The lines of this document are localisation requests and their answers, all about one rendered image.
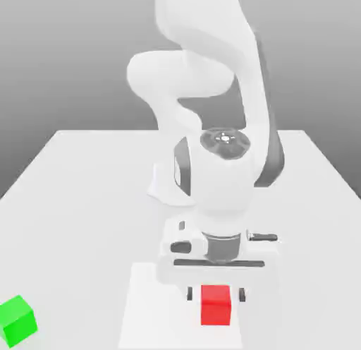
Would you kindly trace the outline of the small green cube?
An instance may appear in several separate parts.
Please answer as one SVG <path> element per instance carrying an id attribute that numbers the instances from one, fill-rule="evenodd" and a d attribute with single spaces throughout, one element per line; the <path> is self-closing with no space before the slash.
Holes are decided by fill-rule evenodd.
<path id="1" fill-rule="evenodd" d="M 0 337 L 8 348 L 21 343 L 37 330 L 34 310 L 21 295 L 0 304 Z"/>

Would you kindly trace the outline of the small red cube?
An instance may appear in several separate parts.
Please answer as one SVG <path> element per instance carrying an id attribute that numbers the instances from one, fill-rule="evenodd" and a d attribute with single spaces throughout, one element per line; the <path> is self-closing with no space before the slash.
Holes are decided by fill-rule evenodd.
<path id="1" fill-rule="evenodd" d="M 201 325 L 229 326 L 231 292 L 228 285 L 201 286 Z"/>

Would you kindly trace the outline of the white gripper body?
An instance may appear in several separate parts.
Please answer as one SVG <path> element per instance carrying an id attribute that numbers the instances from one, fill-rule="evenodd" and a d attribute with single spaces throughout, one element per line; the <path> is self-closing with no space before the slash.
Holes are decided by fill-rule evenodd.
<path id="1" fill-rule="evenodd" d="M 157 279 L 181 286 L 229 285 L 252 287 L 268 285 L 278 276 L 279 253 L 244 252 L 228 263 L 214 263 L 204 257 L 160 253 L 156 257 Z"/>

